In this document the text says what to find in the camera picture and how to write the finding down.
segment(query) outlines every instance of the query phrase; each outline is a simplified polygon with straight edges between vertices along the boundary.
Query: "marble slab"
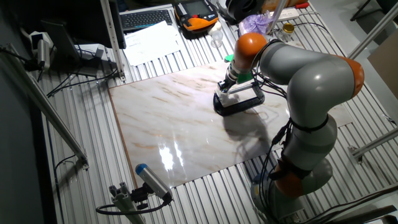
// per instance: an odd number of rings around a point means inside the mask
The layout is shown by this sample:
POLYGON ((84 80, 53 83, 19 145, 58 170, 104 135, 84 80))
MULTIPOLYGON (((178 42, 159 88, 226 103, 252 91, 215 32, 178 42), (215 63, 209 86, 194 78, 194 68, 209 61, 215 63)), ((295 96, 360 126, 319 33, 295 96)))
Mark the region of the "marble slab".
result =
MULTIPOLYGON (((216 114, 213 94, 227 66, 217 62, 109 89, 133 169, 146 163, 175 187, 267 152, 289 118, 287 104, 267 94, 254 109, 225 118, 216 114)), ((252 95, 245 90, 231 97, 252 95)), ((338 126, 352 122, 341 105, 330 114, 338 126)))

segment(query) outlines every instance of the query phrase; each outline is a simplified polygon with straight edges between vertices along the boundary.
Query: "gray robotic arm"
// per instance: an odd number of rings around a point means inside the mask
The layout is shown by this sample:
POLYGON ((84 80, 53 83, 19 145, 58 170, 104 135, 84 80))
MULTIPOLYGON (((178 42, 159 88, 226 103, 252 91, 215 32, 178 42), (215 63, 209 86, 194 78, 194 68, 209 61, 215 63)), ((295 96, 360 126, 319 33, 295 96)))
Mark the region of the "gray robotic arm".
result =
MULTIPOLYGON (((282 156, 275 172, 267 174, 265 180, 263 168, 251 187, 256 207, 265 213, 272 212, 279 220, 300 210, 298 198, 318 190, 332 177, 331 165, 325 157, 335 145, 337 125, 328 112, 358 94, 364 73, 358 62, 348 58, 299 49, 280 41, 267 44, 262 35, 244 34, 235 45, 225 80, 218 84, 213 101, 217 113, 228 116, 262 103, 259 99, 264 101, 264 97, 257 96, 258 99, 234 108, 223 107, 222 102, 222 96, 232 92, 233 85, 242 83, 239 80, 245 80, 257 63, 268 81, 287 85, 290 120, 272 140, 276 144, 287 133, 282 156), (264 203, 266 198, 274 211, 264 203)), ((253 90, 259 88, 256 81, 251 85, 253 90)))
POLYGON ((264 76, 288 85, 287 104, 293 128, 282 153, 281 162, 286 166, 276 168, 284 176, 275 180, 275 185, 289 197, 308 194, 331 177, 330 165, 324 159, 335 145, 337 126, 328 112, 358 93, 363 70, 353 60, 282 42, 268 46, 259 64, 264 76))

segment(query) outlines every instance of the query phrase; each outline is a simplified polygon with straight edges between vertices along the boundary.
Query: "metal rod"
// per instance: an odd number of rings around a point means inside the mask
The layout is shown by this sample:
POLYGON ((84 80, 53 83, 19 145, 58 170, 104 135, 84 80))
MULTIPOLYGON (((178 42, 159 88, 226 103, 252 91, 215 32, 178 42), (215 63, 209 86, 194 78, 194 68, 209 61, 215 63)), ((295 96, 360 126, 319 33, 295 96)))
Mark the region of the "metal rod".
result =
POLYGON ((370 142, 369 144, 365 145, 364 147, 357 149, 353 152, 354 158, 357 158, 359 156, 362 156, 365 152, 370 151, 371 149, 374 149, 375 147, 380 146, 381 144, 390 141, 391 139, 395 138, 398 136, 398 128, 393 129, 392 131, 389 131, 387 134, 383 134, 376 140, 370 142))
POLYGON ((275 25, 276 22, 279 19, 280 14, 282 13, 282 10, 284 9, 285 5, 286 5, 287 0, 280 0, 278 3, 278 6, 276 7, 274 14, 272 15, 272 18, 274 18, 274 20, 272 21, 271 25, 268 27, 268 32, 267 34, 269 34, 269 32, 271 32, 275 25))
POLYGON ((396 5, 381 19, 381 21, 370 31, 368 36, 359 43, 355 49, 348 55, 348 58, 355 59, 376 37, 380 32, 386 28, 388 23, 390 23, 398 15, 398 2, 396 5))
POLYGON ((46 118, 51 122, 52 126, 61 135, 62 139, 68 144, 79 160, 81 160, 83 167, 85 169, 88 168, 87 155, 62 121, 57 110, 51 105, 49 99, 39 87, 36 79, 27 74, 21 62, 14 56, 2 52, 0 53, 0 60, 3 66, 10 69, 10 77, 12 79, 16 78, 23 86, 28 96, 35 102, 37 107, 39 107, 46 118))
POLYGON ((243 91, 243 90, 248 90, 248 89, 250 89, 250 88, 252 88, 252 87, 253 87, 253 83, 250 83, 250 84, 248 84, 248 85, 244 85, 244 86, 242 86, 242 87, 239 87, 239 88, 235 88, 235 89, 233 89, 233 90, 230 90, 230 91, 229 91, 229 94, 234 94, 234 93, 238 93, 238 92, 243 91))
POLYGON ((119 77, 121 81, 126 81, 124 76, 124 67, 122 63, 122 58, 120 56, 120 49, 118 44, 118 38, 116 37, 116 31, 114 29, 111 8, 109 6, 108 0, 101 0, 101 6, 105 17, 105 22, 107 24, 109 38, 111 40, 113 55, 115 57, 116 65, 118 66, 119 77))

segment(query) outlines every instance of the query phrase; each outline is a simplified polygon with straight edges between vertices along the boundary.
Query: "white document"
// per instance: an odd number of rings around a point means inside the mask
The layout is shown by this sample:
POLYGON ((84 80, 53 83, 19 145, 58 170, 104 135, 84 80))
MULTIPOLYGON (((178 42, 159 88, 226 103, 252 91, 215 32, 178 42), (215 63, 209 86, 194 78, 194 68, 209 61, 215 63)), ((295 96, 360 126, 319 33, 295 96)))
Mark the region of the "white document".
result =
POLYGON ((165 21, 126 35, 124 53, 130 65, 137 66, 180 50, 175 41, 176 30, 165 21))

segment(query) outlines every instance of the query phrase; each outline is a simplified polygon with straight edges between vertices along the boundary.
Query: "robotic arm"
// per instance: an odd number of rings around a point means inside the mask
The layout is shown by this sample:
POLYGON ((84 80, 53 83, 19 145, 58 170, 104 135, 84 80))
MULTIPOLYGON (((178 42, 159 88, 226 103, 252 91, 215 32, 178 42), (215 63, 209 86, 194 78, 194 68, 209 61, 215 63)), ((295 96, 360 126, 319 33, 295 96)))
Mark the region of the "robotic arm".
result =
MULTIPOLYGON (((289 214, 286 211, 289 206, 294 207, 295 198, 318 190, 331 178, 331 165, 325 157, 335 145, 337 126, 328 111, 358 94, 364 83, 364 72, 358 62, 348 58, 303 50, 278 41, 266 44, 260 34, 249 33, 239 38, 234 60, 225 80, 219 82, 215 98, 228 94, 229 89, 239 83, 240 76, 251 72, 258 58, 263 76, 276 84, 287 85, 292 131, 286 137, 287 144, 273 173, 274 184, 266 189, 272 192, 274 202, 285 203, 275 211, 277 218, 281 218, 289 214)), ((258 192, 258 189, 252 190, 252 198, 263 210, 258 192)))

